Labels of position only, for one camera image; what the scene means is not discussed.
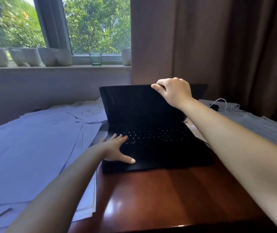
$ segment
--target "laptop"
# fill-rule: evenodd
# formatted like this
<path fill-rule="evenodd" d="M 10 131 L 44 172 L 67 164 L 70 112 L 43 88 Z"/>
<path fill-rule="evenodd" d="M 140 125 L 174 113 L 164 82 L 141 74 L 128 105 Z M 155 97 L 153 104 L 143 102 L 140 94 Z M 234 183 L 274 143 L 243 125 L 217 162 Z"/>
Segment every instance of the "laptop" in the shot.
<path fill-rule="evenodd" d="M 207 89 L 206 84 L 190 86 L 197 100 Z M 184 123 L 184 113 L 170 106 L 150 85 L 103 86 L 100 93 L 109 124 L 107 139 L 114 133 L 127 135 L 120 151 L 136 160 L 135 164 L 104 160 L 103 173 L 213 163 L 205 144 Z"/>

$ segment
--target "line drawing of face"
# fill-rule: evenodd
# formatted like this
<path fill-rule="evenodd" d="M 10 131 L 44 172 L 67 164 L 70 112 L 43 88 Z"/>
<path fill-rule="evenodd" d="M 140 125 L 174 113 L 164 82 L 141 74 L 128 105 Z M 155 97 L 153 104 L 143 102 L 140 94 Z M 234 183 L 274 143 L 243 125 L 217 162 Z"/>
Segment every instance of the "line drawing of face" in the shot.
<path fill-rule="evenodd" d="M 83 111 L 81 114 L 84 116 L 92 116 L 92 115 L 101 114 L 101 113 L 103 113 L 101 109 L 89 109 L 89 110 Z"/>

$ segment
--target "laptop lid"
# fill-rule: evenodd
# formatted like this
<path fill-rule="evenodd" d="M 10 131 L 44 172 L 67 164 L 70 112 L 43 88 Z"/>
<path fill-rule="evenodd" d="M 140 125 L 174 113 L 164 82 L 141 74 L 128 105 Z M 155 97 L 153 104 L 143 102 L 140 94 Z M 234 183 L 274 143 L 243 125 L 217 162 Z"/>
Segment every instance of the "laptop lid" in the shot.
<path fill-rule="evenodd" d="M 207 84 L 191 85 L 200 99 Z M 103 86 L 100 93 L 111 126 L 182 122 L 186 116 L 170 106 L 150 85 Z"/>

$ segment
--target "tree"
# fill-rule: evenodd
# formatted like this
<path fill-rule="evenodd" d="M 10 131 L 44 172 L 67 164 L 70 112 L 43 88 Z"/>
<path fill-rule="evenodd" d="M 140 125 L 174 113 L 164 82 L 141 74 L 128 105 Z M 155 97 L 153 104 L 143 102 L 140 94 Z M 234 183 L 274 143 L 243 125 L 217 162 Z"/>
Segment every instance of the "tree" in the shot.
<path fill-rule="evenodd" d="M 120 53 L 130 42 L 129 0 L 63 0 L 72 51 Z M 45 46 L 35 8 L 0 0 L 0 47 Z"/>

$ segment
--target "wooden table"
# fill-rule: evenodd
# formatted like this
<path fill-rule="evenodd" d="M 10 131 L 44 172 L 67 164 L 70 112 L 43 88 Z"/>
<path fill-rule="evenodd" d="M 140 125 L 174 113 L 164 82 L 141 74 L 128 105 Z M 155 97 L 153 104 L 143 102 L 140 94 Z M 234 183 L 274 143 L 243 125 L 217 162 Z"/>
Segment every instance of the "wooden table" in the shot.
<path fill-rule="evenodd" d="M 251 222 L 252 228 L 253 223 L 259 223 L 269 232 L 276 232 L 277 228 L 249 194 L 210 152 L 214 164 L 205 167 L 113 175 L 103 175 L 99 167 L 96 212 L 91 218 L 72 223 L 69 232 L 127 232 L 184 226 L 212 226 L 209 232 L 215 232 L 217 227 L 223 232 L 221 229 L 230 226 L 230 232 L 237 232 L 244 222 Z M 237 230 L 233 230 L 232 223 L 237 223 Z"/>

